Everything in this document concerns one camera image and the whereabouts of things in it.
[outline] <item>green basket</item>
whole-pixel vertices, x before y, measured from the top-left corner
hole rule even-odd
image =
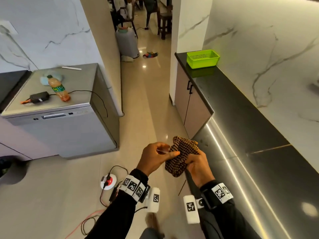
[[[218,60],[219,55],[211,49],[187,53],[187,63],[192,69],[215,66]]]

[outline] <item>black long-sleeve shirt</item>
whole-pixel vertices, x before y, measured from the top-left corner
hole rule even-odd
[[[147,185],[148,177],[142,171],[134,169],[130,175],[140,180],[145,186]],[[201,191],[211,189],[218,183],[217,180],[213,180],[200,189]],[[115,200],[99,217],[86,239],[125,239],[133,221],[136,204],[137,202],[130,195],[120,190]],[[217,206],[212,213],[224,239],[260,239],[237,210],[233,199]]]

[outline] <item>wrist strap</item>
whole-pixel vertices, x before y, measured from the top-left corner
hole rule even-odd
[[[209,210],[214,209],[218,205],[224,204],[233,198],[224,183],[219,183],[211,189],[202,192],[203,202],[207,205]]]
[[[146,187],[141,181],[131,175],[126,176],[124,182],[120,186],[120,190],[132,196],[136,202],[138,202],[142,196],[145,188]]]

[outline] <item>dishwasher handle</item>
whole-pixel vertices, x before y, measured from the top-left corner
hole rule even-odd
[[[64,114],[64,113],[52,114],[52,115],[42,116],[42,119],[46,120],[46,119],[58,118],[58,117],[65,117],[65,116],[66,116],[66,114]]]

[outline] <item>beige tile floor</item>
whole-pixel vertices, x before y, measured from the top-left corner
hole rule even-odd
[[[136,27],[145,27],[146,14],[137,11]],[[6,239],[64,239],[86,216],[103,209],[99,181],[113,165],[134,169],[143,148],[152,142],[172,144],[173,136],[187,137],[175,107],[170,104],[170,36],[157,36],[156,14],[150,30],[138,29],[138,48],[158,52],[153,59],[139,57],[122,63],[122,96],[125,116],[120,118],[120,149],[76,160],[49,157],[32,161],[26,177],[16,185],[0,187],[0,237]],[[126,172],[112,171],[121,180]],[[178,192],[185,177],[173,178],[162,165],[150,175],[149,184],[161,190],[158,219],[166,238],[188,238]],[[108,202],[110,192],[104,193]],[[139,238],[146,228],[146,211],[134,216],[127,238]],[[69,239],[83,238],[77,229]]]

